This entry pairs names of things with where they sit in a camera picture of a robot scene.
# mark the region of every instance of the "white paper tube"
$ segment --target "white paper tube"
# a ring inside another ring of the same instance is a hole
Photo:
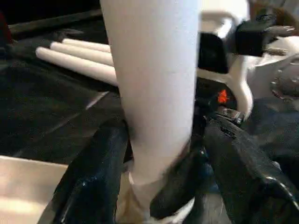
[[[68,39],[68,38],[63,39],[62,43],[77,46],[77,47],[92,49],[92,50],[98,50],[98,51],[102,51],[102,52],[108,52],[108,53],[111,52],[110,46],[107,44],[102,44],[102,43],[79,41],[79,40]]]
[[[36,56],[44,61],[72,70],[79,74],[117,86],[113,67],[38,47]]]
[[[191,135],[198,5],[199,0],[101,0],[130,126],[130,181],[144,206],[156,190],[148,186],[161,187],[156,183]]]
[[[58,42],[52,42],[50,45],[50,49],[67,55],[73,55],[93,62],[98,62],[100,64],[113,66],[113,59],[111,53],[80,48]]]

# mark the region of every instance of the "red led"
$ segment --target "red led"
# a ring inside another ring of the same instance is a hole
[[[218,93],[218,103],[220,104],[225,104],[228,101],[228,94],[226,92],[226,90],[221,90]]]

